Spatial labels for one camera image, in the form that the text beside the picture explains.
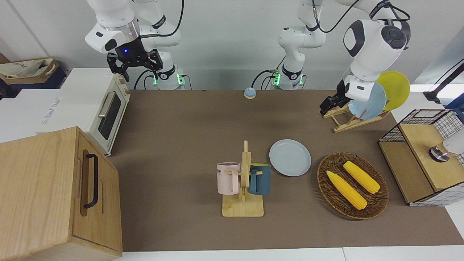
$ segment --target plate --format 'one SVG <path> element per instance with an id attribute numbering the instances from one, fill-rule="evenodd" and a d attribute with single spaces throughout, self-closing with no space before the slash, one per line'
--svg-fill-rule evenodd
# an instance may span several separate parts
<path id="1" fill-rule="evenodd" d="M 272 166 L 286 176 L 301 176 L 311 166 L 311 155 L 301 143 L 291 139 L 279 140 L 269 152 Z"/>
<path id="2" fill-rule="evenodd" d="M 387 104 L 384 110 L 391 111 L 403 105 L 409 97 L 409 80 L 401 72 L 384 72 L 376 81 L 387 95 Z"/>
<path id="3" fill-rule="evenodd" d="M 387 102 L 387 95 L 383 90 L 382 86 L 378 83 L 374 83 L 372 87 L 371 96 L 367 102 L 361 102 L 357 100 L 352 100 L 348 104 L 349 111 L 355 115 L 357 118 L 361 117 L 364 110 L 367 112 L 362 116 L 361 119 L 369 120 L 377 117 L 385 107 Z"/>
<path id="4" fill-rule="evenodd" d="M 343 164 L 351 161 L 368 173 L 379 185 L 380 189 L 375 194 L 367 192 L 359 183 L 343 168 Z M 327 176 L 326 171 L 330 170 L 342 177 L 352 186 L 361 196 L 366 199 L 365 209 L 357 210 L 353 205 L 340 194 Z M 367 160 L 355 154 L 337 152 L 325 157 L 317 168 L 317 183 L 322 195 L 327 202 L 338 212 L 352 219 L 369 219 L 380 215 L 388 204 L 388 188 L 380 172 Z"/>

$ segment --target mug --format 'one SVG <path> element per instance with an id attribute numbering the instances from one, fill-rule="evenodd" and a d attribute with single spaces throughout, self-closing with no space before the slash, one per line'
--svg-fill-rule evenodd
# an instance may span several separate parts
<path id="1" fill-rule="evenodd" d="M 223 162 L 216 165 L 218 170 L 218 193 L 222 195 L 234 195 L 240 191 L 238 172 L 240 163 Z"/>
<path id="2" fill-rule="evenodd" d="M 267 195 L 271 189 L 271 165 L 252 163 L 250 167 L 250 187 L 248 193 Z"/>

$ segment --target wicker basket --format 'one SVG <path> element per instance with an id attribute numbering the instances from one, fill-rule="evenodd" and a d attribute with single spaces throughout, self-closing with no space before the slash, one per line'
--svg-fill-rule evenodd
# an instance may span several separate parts
<path id="1" fill-rule="evenodd" d="M 367 192 L 352 176 L 343 168 L 346 161 L 351 161 L 368 173 L 379 185 L 380 190 L 375 194 Z M 343 197 L 330 181 L 326 171 L 330 170 L 341 176 L 348 184 L 361 194 L 367 201 L 367 207 L 357 210 Z M 388 204 L 388 188 L 380 172 L 365 159 L 346 152 L 337 152 L 325 157 L 317 169 L 317 183 L 324 198 L 338 212 L 354 219 L 369 219 L 380 215 Z"/>

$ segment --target dark blue mug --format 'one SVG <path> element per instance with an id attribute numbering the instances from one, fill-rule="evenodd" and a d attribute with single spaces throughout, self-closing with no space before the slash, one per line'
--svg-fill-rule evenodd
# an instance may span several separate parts
<path id="1" fill-rule="evenodd" d="M 248 188 L 248 193 L 254 195 L 267 195 L 270 189 L 271 165 L 265 163 L 252 163 L 250 167 L 250 187 Z"/>

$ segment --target pink mug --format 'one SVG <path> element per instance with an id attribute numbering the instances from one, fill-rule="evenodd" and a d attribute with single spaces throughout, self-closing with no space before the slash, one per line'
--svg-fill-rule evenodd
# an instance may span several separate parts
<path id="1" fill-rule="evenodd" d="M 240 163 L 223 162 L 216 165 L 218 170 L 218 192 L 222 195 L 234 195 L 240 191 L 238 172 Z"/>

